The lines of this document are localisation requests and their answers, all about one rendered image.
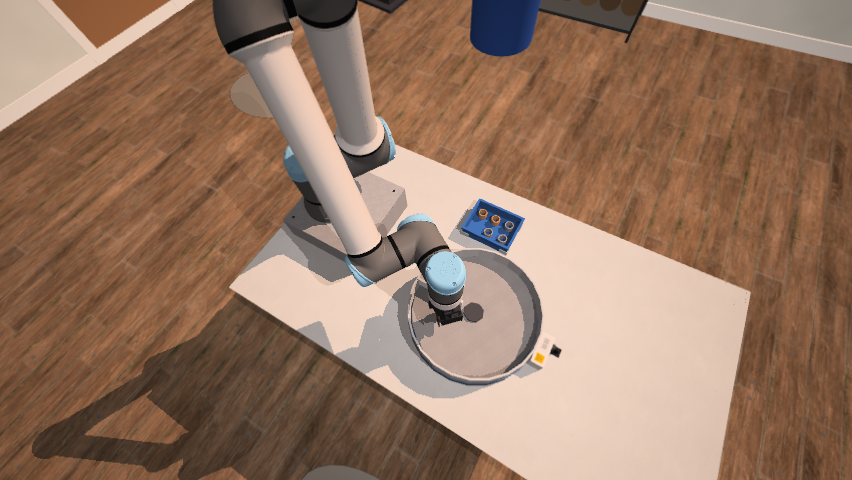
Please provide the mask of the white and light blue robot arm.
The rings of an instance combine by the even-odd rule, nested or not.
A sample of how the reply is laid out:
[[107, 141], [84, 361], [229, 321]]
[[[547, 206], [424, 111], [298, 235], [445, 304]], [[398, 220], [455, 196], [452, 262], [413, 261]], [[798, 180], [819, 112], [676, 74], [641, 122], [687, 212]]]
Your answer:
[[[396, 156], [388, 125], [375, 116], [357, 6], [357, 0], [213, 0], [213, 14], [225, 50], [246, 66], [288, 143], [283, 163], [306, 211], [332, 223], [358, 284], [376, 284], [416, 263], [432, 305], [452, 310], [462, 300], [466, 269], [436, 224], [414, 214], [382, 238], [353, 179]], [[337, 122], [335, 135], [292, 49], [289, 19], [296, 16]]]

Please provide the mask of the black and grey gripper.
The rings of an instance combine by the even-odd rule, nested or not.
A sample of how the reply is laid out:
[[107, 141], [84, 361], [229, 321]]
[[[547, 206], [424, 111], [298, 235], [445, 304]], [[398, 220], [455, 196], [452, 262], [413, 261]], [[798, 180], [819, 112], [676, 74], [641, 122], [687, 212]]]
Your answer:
[[[440, 310], [440, 309], [436, 308], [435, 306], [433, 306], [430, 301], [429, 301], [428, 305], [429, 305], [429, 308], [430, 309], [433, 308], [434, 312], [436, 313], [438, 326], [440, 326], [440, 322], [441, 322], [441, 325], [443, 326], [443, 325], [447, 325], [447, 324], [450, 324], [450, 323], [454, 323], [454, 322], [463, 320], [463, 314], [462, 314], [462, 311], [461, 311], [460, 304], [452, 310], [444, 310], [444, 313], [443, 313], [443, 310]], [[451, 316], [451, 313], [453, 313], [452, 316]], [[440, 317], [440, 319], [439, 319], [438, 316]], [[446, 318], [445, 318], [445, 316], [446, 316]]]

